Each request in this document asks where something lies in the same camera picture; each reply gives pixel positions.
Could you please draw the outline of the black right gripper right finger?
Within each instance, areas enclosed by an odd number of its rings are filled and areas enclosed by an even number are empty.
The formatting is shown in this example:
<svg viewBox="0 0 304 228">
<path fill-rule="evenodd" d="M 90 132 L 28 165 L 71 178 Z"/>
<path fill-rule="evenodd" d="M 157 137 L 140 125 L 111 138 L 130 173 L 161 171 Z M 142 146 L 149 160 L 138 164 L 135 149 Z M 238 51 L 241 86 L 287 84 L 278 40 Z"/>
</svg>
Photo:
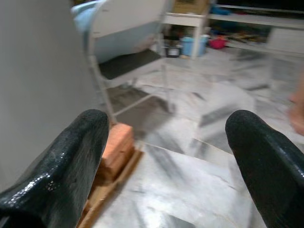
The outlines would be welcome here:
<svg viewBox="0 0 304 228">
<path fill-rule="evenodd" d="M 248 110 L 233 112 L 225 132 L 242 178 L 268 228 L 304 226 L 304 155 Z"/>
</svg>

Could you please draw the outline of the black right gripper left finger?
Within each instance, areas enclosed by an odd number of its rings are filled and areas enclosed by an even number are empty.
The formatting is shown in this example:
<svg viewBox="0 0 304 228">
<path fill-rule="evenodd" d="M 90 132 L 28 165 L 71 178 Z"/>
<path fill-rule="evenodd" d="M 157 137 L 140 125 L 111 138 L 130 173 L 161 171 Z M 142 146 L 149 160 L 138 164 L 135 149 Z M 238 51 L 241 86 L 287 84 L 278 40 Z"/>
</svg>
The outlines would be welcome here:
<svg viewBox="0 0 304 228">
<path fill-rule="evenodd" d="M 3 228 L 74 228 L 109 135 L 105 112 L 82 112 L 0 194 Z"/>
</svg>

